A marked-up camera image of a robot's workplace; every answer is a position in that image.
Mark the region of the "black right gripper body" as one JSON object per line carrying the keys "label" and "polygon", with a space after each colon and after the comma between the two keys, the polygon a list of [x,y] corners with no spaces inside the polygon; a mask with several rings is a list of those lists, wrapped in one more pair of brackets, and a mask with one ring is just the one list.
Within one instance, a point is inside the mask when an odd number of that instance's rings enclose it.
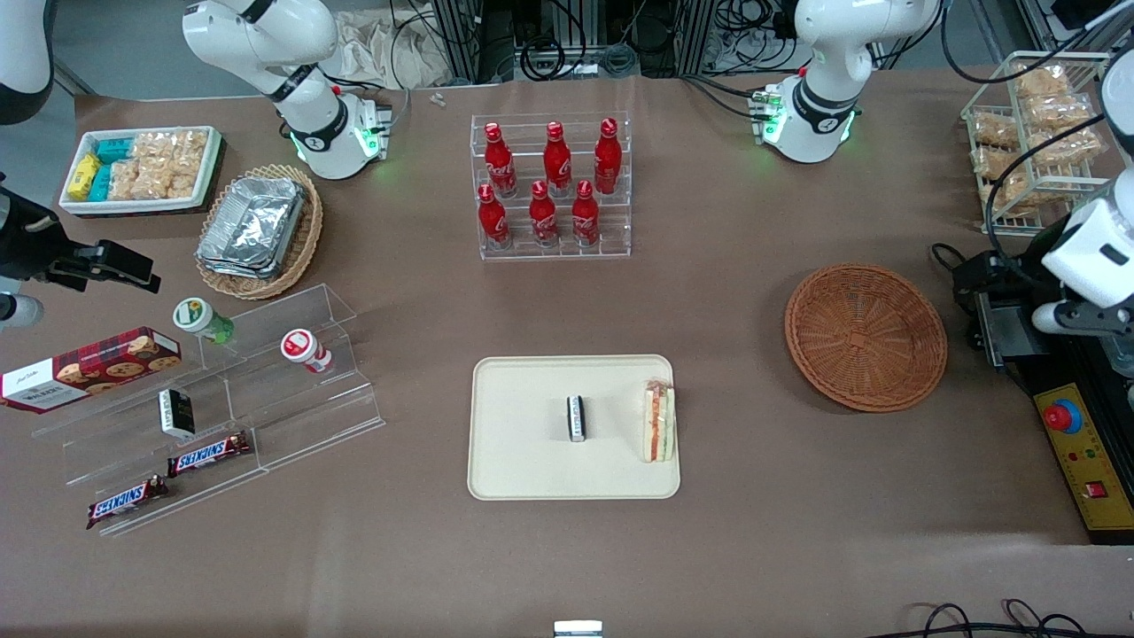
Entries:
{"label": "black right gripper body", "polygon": [[65,232],[58,216],[44,206],[1,189],[1,277],[39,279],[56,284],[84,284],[74,274],[57,274],[58,260],[71,260],[77,244]]}

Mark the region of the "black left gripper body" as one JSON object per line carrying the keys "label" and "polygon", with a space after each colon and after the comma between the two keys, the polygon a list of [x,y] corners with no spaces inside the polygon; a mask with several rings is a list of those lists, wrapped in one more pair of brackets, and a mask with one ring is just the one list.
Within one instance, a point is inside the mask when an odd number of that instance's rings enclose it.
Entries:
{"label": "black left gripper body", "polygon": [[1021,279],[996,250],[980,252],[953,267],[953,298],[974,299],[978,294],[1018,294]]}

